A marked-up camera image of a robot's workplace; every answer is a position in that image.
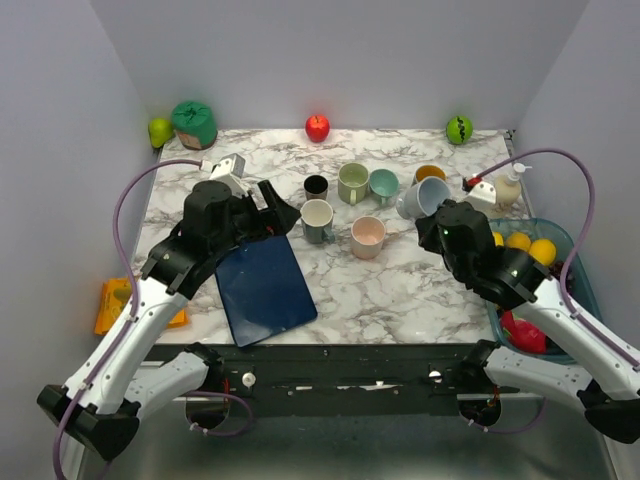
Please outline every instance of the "yellow lemon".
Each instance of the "yellow lemon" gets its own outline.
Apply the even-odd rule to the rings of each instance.
[[[529,255],[548,267],[556,259],[556,246],[548,238],[541,238],[531,244]]]
[[[496,242],[496,247],[504,247],[504,238],[500,232],[493,232],[493,241]]]
[[[519,248],[520,250],[528,252],[531,246],[531,239],[522,232],[513,232],[509,235],[509,238],[507,238],[506,245],[507,247]]]

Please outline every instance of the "teal bin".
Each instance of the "teal bin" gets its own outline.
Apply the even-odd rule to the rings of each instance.
[[[491,230],[501,233],[505,240],[514,232],[526,233],[531,241],[537,240],[539,238],[548,238],[555,244],[558,250],[555,261],[565,261],[567,256],[569,255],[569,252],[573,248],[573,240],[571,240],[569,234],[563,228],[548,220],[543,220],[541,218],[531,218],[528,220],[497,219],[491,220],[489,223],[491,225]],[[591,315],[602,321],[602,315],[600,314],[600,309],[598,308],[598,302],[596,302],[596,297],[593,295],[591,285],[589,284],[589,279],[587,278],[587,273],[584,271],[584,267],[582,266],[582,262],[580,261],[579,256],[576,256],[576,258],[573,260],[573,263],[571,264],[571,271],[575,276],[575,285],[572,294],[573,298],[589,313],[591,313]],[[509,343],[509,340],[502,331],[502,327],[500,326],[500,319],[498,318],[498,314],[496,312],[496,306],[493,303],[487,302],[487,309],[489,310],[491,329],[493,330],[496,340],[504,346],[510,348],[515,352],[522,353],[523,355],[527,355],[530,357],[539,358],[541,360],[549,360],[551,362],[565,365],[575,363],[574,360],[565,353],[547,353],[545,355],[536,355],[520,351]]]

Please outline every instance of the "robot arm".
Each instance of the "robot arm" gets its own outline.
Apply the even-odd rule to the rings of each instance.
[[[636,358],[627,344],[589,312],[578,311],[603,342],[571,314],[559,282],[528,253],[496,247],[485,215],[467,202],[447,200],[430,217],[416,220],[419,245],[442,255],[453,276],[483,299],[513,310],[551,337],[578,365],[564,366],[534,359],[495,343],[481,341],[463,364],[480,369],[496,385],[532,391],[584,411],[601,433],[625,443],[640,437],[640,373],[611,344]]]
[[[38,404],[58,424],[80,392],[65,430],[107,461],[127,447],[143,417],[188,391],[218,386],[220,358],[200,344],[157,371],[132,379],[167,324],[228,253],[246,242],[285,235],[300,217],[268,181],[258,183],[267,204],[258,210],[239,181],[244,164],[240,160],[222,159],[211,175],[215,180],[195,185],[185,199],[183,219],[149,253],[138,280],[136,318],[131,321],[130,309],[125,308],[85,364],[64,385],[48,385],[38,397]],[[108,361],[91,385],[84,385],[107,350],[113,350]]]

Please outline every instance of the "cup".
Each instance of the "cup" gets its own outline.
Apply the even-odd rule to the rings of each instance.
[[[360,217],[351,226],[351,251],[362,260],[370,260],[382,251],[387,229],[376,217]]]
[[[315,198],[308,200],[300,209],[302,231],[307,242],[320,244],[333,243],[336,239],[331,231],[333,224],[333,208],[325,200]]]
[[[396,210],[405,219],[428,217],[451,196],[447,184],[438,177],[427,177],[398,197]]]
[[[387,205],[391,197],[398,193],[400,182],[391,170],[380,168],[371,172],[369,189],[380,205]]]
[[[311,175],[304,181],[304,196],[307,200],[314,198],[326,200],[328,191],[329,182],[322,175]]]
[[[338,172],[338,196],[349,205],[355,205],[367,196],[369,171],[359,163],[347,163]]]
[[[447,181],[447,175],[441,168],[436,167],[435,165],[423,165],[416,170],[416,173],[413,174],[411,186],[414,186],[416,183],[420,183],[427,177],[438,177],[442,181]]]

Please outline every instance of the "navy blue cutting board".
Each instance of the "navy blue cutting board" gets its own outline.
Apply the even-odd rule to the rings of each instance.
[[[237,248],[218,265],[216,280],[233,341],[239,347],[318,316],[285,236]]]

